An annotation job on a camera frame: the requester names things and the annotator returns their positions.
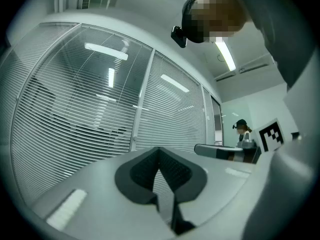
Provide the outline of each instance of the woman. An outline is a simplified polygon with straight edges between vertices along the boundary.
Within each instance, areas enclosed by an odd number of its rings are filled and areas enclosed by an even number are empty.
[[[236,122],[236,133],[239,134],[239,141],[241,142],[244,139],[246,134],[250,134],[252,130],[248,127],[247,122],[244,119],[240,119]]]

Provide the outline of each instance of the person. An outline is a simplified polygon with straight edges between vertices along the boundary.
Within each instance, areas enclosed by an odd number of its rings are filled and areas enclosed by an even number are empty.
[[[250,133],[252,130],[248,127],[247,122],[244,119],[240,119],[236,123],[236,133],[239,134],[239,141],[241,142],[244,139],[244,136],[248,134],[250,139]]]
[[[288,89],[316,48],[307,21],[291,0],[187,0],[182,8],[183,35],[194,43],[231,37],[253,22]]]

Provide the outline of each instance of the headset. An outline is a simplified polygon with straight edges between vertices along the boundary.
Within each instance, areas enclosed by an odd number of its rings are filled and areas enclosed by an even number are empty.
[[[187,46],[187,37],[184,35],[184,31],[180,26],[174,26],[171,31],[171,38],[181,47]]]

